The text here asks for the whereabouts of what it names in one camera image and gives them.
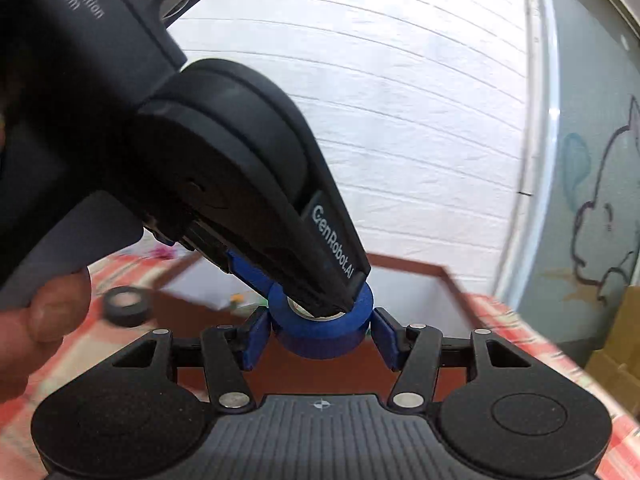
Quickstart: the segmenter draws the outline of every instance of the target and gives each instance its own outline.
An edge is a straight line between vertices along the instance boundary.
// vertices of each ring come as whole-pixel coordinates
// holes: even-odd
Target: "finger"
[[[43,285],[31,300],[28,327],[40,343],[57,341],[84,321],[91,302],[91,278],[85,268]]]
[[[0,314],[0,381],[27,376],[56,353],[62,340],[39,343],[31,338],[28,309]]]
[[[27,389],[28,378],[21,377],[11,381],[0,381],[0,402],[20,397]]]

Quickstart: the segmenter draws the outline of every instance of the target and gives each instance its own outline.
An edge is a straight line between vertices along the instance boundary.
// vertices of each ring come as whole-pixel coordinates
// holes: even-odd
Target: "cartoon drawing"
[[[572,213],[578,211],[578,186],[591,173],[591,155],[587,143],[576,133],[568,134],[560,145],[562,192]]]
[[[604,306],[616,305],[640,250],[640,108],[631,98],[628,123],[610,137],[593,197],[575,214],[574,277],[596,287]]]

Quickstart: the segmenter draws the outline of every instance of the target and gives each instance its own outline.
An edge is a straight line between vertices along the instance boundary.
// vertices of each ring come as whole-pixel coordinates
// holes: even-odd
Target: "white painted wall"
[[[171,33],[291,95],[367,251],[491,292],[522,161],[524,0],[203,0]]]

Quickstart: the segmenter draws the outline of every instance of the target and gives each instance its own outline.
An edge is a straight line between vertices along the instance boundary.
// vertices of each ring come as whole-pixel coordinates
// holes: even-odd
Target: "blue tape roll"
[[[329,321],[314,321],[296,314],[277,283],[271,287],[268,299],[276,337],[287,350],[309,359],[332,359],[356,348],[367,332],[373,310],[373,294],[367,283],[353,309]]]

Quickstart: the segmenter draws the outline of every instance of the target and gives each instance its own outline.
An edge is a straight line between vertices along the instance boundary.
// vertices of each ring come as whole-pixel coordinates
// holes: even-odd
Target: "black tape roll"
[[[116,286],[102,298],[102,316],[116,326],[140,326],[151,316],[149,294],[135,286]]]

